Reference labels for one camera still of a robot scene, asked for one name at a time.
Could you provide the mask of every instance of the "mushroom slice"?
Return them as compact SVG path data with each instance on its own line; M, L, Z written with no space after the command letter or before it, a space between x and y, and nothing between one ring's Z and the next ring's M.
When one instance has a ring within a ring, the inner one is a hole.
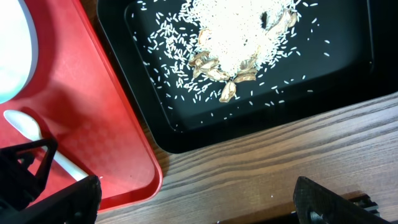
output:
M200 52L200 53L197 53L190 61L189 61L189 66L191 66L191 67L193 67L193 66L196 66L197 65L197 63L196 63L196 61L198 60L198 59L201 59L202 57L204 57L204 56L209 56L209 53L210 52L207 52L207 51L203 51L203 52Z
M200 69L198 69L198 67L195 66L193 68L193 78L198 78L201 73L202 73L202 71Z
M296 24L296 22L297 22L297 13L293 13L292 14L292 17L291 17L291 19L290 19L290 22L289 22L289 24L287 25L289 28L291 28L291 27L293 27L295 24Z
M206 73L206 76L216 81L229 80L229 75L226 72L219 71L214 68Z
M245 73L244 75L240 75L234 79L234 82L240 83L244 81L256 81L256 73Z
M221 92L220 102L228 103L236 93L236 85L229 81Z
M240 72L238 72L238 74L236 74L236 76L240 76L240 75L246 75L248 73L254 73L256 74L258 71L255 68L250 68L249 70L241 70Z
M285 10L283 15L280 17L279 22L273 28L271 28L267 34L279 36L286 32L288 25L290 25L292 22L292 15L290 14L290 11Z
M208 70L216 67L218 65L218 63L219 63L219 61L217 59L211 60L211 61L207 62L206 64L202 65L200 67L200 70L203 72L207 72Z

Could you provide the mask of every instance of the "white spoon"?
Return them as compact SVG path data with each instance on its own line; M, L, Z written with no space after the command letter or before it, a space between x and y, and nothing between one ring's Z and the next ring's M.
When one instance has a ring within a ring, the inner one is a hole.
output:
M25 138L31 141L43 139L39 125L36 120L28 114L16 110L6 110L4 112L4 117L15 129L25 136ZM47 147L45 146L42 147L42 149L47 151ZM54 155L54 160L77 181L88 176L86 172L58 151Z

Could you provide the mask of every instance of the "wood grain surface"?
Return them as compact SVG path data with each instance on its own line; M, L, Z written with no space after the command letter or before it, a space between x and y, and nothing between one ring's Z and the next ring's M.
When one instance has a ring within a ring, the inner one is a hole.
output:
M81 1L108 50L96 0ZM165 176L162 190L100 214L98 223L251 223L285 215L301 175L346 198L368 194L384 219L398 220L398 94L179 155L159 149L138 117Z

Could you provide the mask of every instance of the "red plastic surface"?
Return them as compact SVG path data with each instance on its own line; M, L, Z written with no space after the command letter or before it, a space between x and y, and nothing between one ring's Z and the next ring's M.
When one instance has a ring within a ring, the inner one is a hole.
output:
M100 177L99 211L153 197L162 171L79 0L25 0L39 40L32 81L4 110L34 117L58 150L89 174ZM0 147L27 142L0 118ZM35 172L40 154L31 166ZM53 162L38 202L73 184Z

